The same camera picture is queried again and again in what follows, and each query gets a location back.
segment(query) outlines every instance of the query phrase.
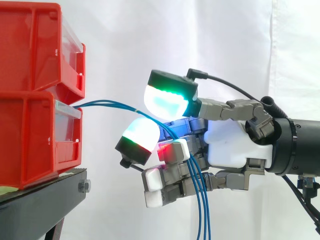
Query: white backdrop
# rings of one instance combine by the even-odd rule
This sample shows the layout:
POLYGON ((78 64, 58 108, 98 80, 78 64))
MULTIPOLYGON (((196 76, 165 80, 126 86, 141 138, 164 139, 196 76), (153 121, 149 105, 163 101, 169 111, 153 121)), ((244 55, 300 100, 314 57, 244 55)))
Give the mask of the white backdrop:
MULTIPOLYGON (((271 58, 271 52, 274 57, 275 48, 284 48, 290 39, 282 38, 282 45, 271 42, 271 0, 56 2, 86 45, 85 101, 110 99, 147 111, 143 94, 151 69, 185 75, 188 68, 197 68, 237 84, 256 98, 268 94, 269 79, 271 86, 283 80, 274 74, 287 66, 286 58, 282 58, 280 65, 271 58), (269 78, 270 62, 280 65, 271 68, 272 78, 269 78)), ((289 1, 281 2, 286 8, 289 1)), ((273 10, 279 5, 274 1, 273 10)), ((296 6, 294 10, 304 9, 296 6)), ((314 46, 319 50, 317 40, 314 46)), ((292 51, 294 45, 285 52, 292 51)), ((295 79, 294 84, 301 81, 289 72, 283 71, 281 75, 295 79)), ((282 87, 282 92, 271 92, 291 114, 295 106, 278 97, 287 89, 286 85, 282 87)), ((220 101, 243 97, 209 80, 199 81, 199 95, 220 101)), ((147 209, 140 174, 119 165, 121 156, 114 147, 138 116, 118 109, 92 107, 84 109, 83 117, 81 167, 88 168, 92 188, 86 200, 65 218, 61 240, 194 240, 198 228, 195 197, 147 209)), ((157 163, 154 154, 148 166, 157 163)), ((212 239, 316 237, 314 226, 298 201, 282 180, 273 175, 251 177, 248 192, 216 190, 208 198, 212 239)))

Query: robotic hand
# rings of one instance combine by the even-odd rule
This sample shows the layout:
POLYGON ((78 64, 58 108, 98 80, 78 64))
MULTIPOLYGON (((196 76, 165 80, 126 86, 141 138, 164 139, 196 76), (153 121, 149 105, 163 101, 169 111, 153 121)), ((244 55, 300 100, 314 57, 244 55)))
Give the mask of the robotic hand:
MULTIPOLYGON (((196 194, 186 162, 192 154, 201 171, 209 167, 221 169, 215 175, 199 173, 207 191, 248 190, 250 175, 264 175, 265 171, 282 176, 320 233, 320 212, 310 201, 319 188, 314 177, 320 176, 320 122, 292 120, 271 97, 259 101, 229 82, 193 69, 189 69, 186 77, 153 70, 144 102, 154 115, 170 120, 166 125, 180 137, 172 140, 160 129, 157 153, 164 164, 145 170, 134 167, 142 172, 148 208, 196 194), (226 84, 249 100, 224 103, 198 98, 196 78, 226 84), (297 188, 302 193, 286 174, 298 175, 297 188)), ((141 163, 141 154, 132 156, 130 151, 121 165, 127 168, 136 163, 144 165, 148 157, 144 156, 141 163)))

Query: blue wire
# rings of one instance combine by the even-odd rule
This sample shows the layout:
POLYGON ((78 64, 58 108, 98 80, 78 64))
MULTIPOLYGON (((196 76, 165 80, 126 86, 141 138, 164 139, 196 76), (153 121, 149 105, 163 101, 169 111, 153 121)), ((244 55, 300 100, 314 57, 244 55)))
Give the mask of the blue wire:
MULTIPOLYGON (((191 168, 192 168, 193 173, 194 173, 195 176, 196 176, 196 177, 195 177, 195 180, 196 180, 196 183, 197 183, 198 186, 199 186, 201 198, 202 198, 202 200, 204 201, 204 200, 205 200, 205 196, 204 196, 204 189, 205 189, 205 187, 203 187, 203 186, 205 186, 205 185, 204 185, 203 182, 202 182, 202 185, 201 185, 200 182, 199 182, 198 175, 197 175, 197 172, 196 172, 196 169, 195 169, 195 166, 194 166, 195 162, 193 161, 193 159, 191 158, 191 156, 192 156, 192 155, 190 155, 190 159, 191 159, 190 165, 191 165, 191 168)), ((207 237, 207 217, 208 217, 208 215, 207 215, 207 202, 206 202, 206 201, 203 202, 203 211, 204 211, 204 234, 203 234, 203 239, 206 240, 206 237, 207 237)))
MULTIPOLYGON (((189 172, 190 172, 190 175, 191 175, 191 179, 192 179, 193 185, 197 186, 196 182, 195 182, 195 177, 194 177, 196 174, 193 172, 193 170, 191 168, 189 159, 186 161, 186 164, 188 165, 188 169, 189 169, 189 172)), ((199 197, 198 188, 195 189, 195 193, 196 193, 196 199, 198 201, 198 211, 199 211, 199 226, 198 226, 198 235, 196 237, 196 240, 199 240, 200 239, 200 235, 201 235, 202 216, 201 216, 201 203, 200 203, 200 197, 199 197)))
MULTIPOLYGON (((110 108, 117 108, 117 109, 124 109, 124 110, 129 110, 131 112, 136 112, 138 114, 141 114, 143 116, 145 116, 146 118, 154 121, 155 123, 157 123, 159 126, 161 126, 163 129, 165 129, 168 134, 170 135, 170 137, 172 139, 178 139, 179 137, 176 135, 176 133, 174 131, 172 131, 167 125, 163 124, 162 122, 154 119, 153 117, 147 115, 146 113, 137 110, 134 107, 131 107, 129 105, 123 104, 121 102, 117 102, 117 101, 112 101, 112 100, 95 100, 95 101, 90 101, 81 105, 77 105, 74 106, 74 108, 83 108, 83 107, 90 107, 90 106, 103 106, 103 107, 110 107, 110 108)), ((190 155, 190 159, 188 159, 187 162, 187 166, 191 175, 191 179, 194 185, 194 189, 195 189, 195 193, 196 193, 196 197, 197 197, 197 202, 198 202, 198 210, 199 210, 199 227, 198 227, 198 235, 197 235, 197 240, 199 240, 200 238, 200 234, 201 234, 201 225, 202 225, 202 216, 201 216, 201 203, 200 203, 200 197, 199 197, 199 191, 197 188, 197 185, 200 189, 200 193, 201 193, 201 198, 202 198, 202 202, 203 202, 203 211, 204 211, 204 236, 203 239, 206 239, 206 235, 207 235, 207 224, 208 224, 208 233, 209 233, 209 240, 211 240, 211 227, 210 227, 210 215, 209 215, 209 205, 208 205, 208 196, 207 196, 207 189, 205 187, 205 181, 203 179, 203 176, 201 174, 201 169, 197 163, 197 161, 195 160, 194 156, 190 155), (200 184, 198 177, 197 177, 197 172, 195 170, 196 166, 200 178, 201 178, 201 183, 200 184)))
MULTIPOLYGON (((198 170, 198 173, 201 173, 201 169, 200 169, 195 157, 190 155, 190 159, 192 160, 192 162, 194 162, 194 165, 195 165, 196 169, 198 170)), ((200 175, 200 178, 201 178, 202 186, 205 186, 205 180, 204 180, 202 174, 199 174, 199 175, 200 175)), ((205 187, 203 188, 203 192, 204 192, 205 202, 206 202, 205 207, 206 207, 206 211, 207 211, 208 235, 209 235, 209 240, 211 240, 211 225, 210 225, 209 202, 208 202, 207 189, 205 187)))

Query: black cable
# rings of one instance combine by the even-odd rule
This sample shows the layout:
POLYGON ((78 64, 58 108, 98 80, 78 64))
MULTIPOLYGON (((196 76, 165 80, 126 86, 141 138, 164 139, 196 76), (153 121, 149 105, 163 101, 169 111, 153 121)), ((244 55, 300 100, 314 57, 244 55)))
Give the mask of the black cable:
POLYGON ((134 164, 131 164, 130 167, 133 168, 133 169, 135 169, 135 170, 138 170, 138 171, 141 172, 141 173, 144 171, 141 167, 138 167, 138 166, 136 166, 136 165, 134 165, 134 164))
POLYGON ((318 224, 318 219, 312 214, 312 212, 310 211, 310 209, 307 207, 307 205, 304 203, 304 200, 301 198, 302 194, 301 192, 298 190, 298 188, 296 188, 296 186, 292 183, 292 181, 290 181, 290 179, 284 175, 282 176, 282 178, 285 180, 285 182, 289 185, 289 187, 291 188, 291 190, 293 191, 294 195, 296 196, 296 198, 299 200, 300 204, 302 205, 302 207, 304 208, 304 210, 306 211, 307 214, 309 214, 310 218, 312 218, 312 220, 314 221, 314 223, 317 225, 318 224))
POLYGON ((216 77, 216 76, 211 76, 211 75, 208 75, 207 76, 208 79, 211 79, 211 80, 214 80, 216 82, 219 82, 219 83, 222 83, 224 85, 227 85, 229 86, 230 88, 233 88, 234 90, 238 91, 239 93, 245 95, 248 99, 252 99, 252 100, 256 100, 257 102, 261 103, 261 101, 259 101, 258 99, 256 99, 254 96, 250 95, 249 93, 247 93, 246 91, 242 90, 240 87, 236 86, 236 85, 233 85, 232 83, 226 81, 226 80, 223 80, 219 77, 216 77))
POLYGON ((242 90, 240 87, 238 87, 236 85, 233 85, 232 83, 230 83, 230 82, 228 82, 226 80, 223 80, 223 79, 221 79, 219 77, 211 76, 207 72, 203 72, 203 71, 200 71, 200 70, 195 70, 195 69, 190 68, 188 70, 188 73, 186 74, 186 77, 189 78, 189 79, 192 79, 192 80, 195 80, 195 79, 211 79, 211 80, 214 80, 216 82, 219 82, 219 83, 222 83, 224 85, 227 85, 230 88, 233 88, 234 90, 236 90, 239 93, 245 95, 249 99, 256 100, 259 103, 261 103, 258 99, 256 99, 254 96, 250 95, 246 91, 242 90))
POLYGON ((312 205, 310 198, 305 198, 304 203, 307 206, 308 209, 310 209, 310 212, 318 219, 320 220, 320 212, 318 209, 316 209, 315 206, 312 205))
POLYGON ((190 68, 188 70, 188 73, 186 75, 187 78, 195 80, 195 79, 210 79, 210 80, 214 80, 216 82, 222 83, 224 85, 229 86, 230 88, 238 91, 239 93, 243 94, 244 96, 246 96, 247 98, 251 99, 251 100, 255 100, 259 103, 261 103, 263 105, 263 109, 270 114, 272 117, 274 118, 287 118, 288 116, 285 114, 285 112, 275 103, 275 101, 273 100, 272 97, 270 96, 265 96, 261 99, 261 101, 259 101, 258 99, 256 99, 254 96, 252 96, 251 94, 247 93, 246 91, 244 91, 243 89, 241 89, 240 87, 226 81, 223 80, 219 77, 216 76, 212 76, 209 75, 207 72, 203 72, 200 70, 195 70, 190 68))

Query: coiled black cable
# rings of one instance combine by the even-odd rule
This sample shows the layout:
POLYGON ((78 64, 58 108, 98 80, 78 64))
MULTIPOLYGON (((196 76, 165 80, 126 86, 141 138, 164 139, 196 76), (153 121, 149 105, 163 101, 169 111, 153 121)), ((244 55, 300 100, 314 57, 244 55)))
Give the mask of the coiled black cable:
POLYGON ((264 110, 274 118, 286 119, 287 114, 275 103, 275 100, 270 96, 261 98, 264 110))

